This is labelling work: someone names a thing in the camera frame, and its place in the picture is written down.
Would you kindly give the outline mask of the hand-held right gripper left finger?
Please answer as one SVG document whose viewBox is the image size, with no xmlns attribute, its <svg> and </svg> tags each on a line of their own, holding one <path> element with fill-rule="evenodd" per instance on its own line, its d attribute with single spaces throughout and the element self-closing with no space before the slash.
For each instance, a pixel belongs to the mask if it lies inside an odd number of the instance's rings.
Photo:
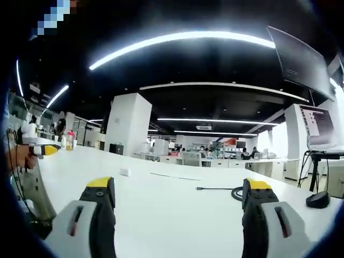
<svg viewBox="0 0 344 258">
<path fill-rule="evenodd" d="M 89 182 L 54 218 L 45 239 L 55 257 L 116 257 L 114 178 Z"/>
</svg>

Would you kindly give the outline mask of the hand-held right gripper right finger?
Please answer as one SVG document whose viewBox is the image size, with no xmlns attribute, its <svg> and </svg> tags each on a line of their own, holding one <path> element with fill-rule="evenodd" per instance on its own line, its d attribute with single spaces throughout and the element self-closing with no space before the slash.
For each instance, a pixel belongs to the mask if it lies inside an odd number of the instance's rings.
<svg viewBox="0 0 344 258">
<path fill-rule="evenodd" d="M 304 257 L 316 244 L 302 217 L 266 182 L 243 181 L 242 209 L 242 257 Z"/>
</svg>

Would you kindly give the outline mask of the person's left hand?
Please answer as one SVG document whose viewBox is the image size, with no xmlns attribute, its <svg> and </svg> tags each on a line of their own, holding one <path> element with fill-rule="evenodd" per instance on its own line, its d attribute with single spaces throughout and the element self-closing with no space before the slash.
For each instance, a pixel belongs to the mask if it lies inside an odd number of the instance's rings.
<svg viewBox="0 0 344 258">
<path fill-rule="evenodd" d="M 37 157 L 30 153 L 28 145 L 17 145 L 5 152 L 6 172 L 12 175 L 16 168 L 33 169 L 37 164 Z"/>
</svg>

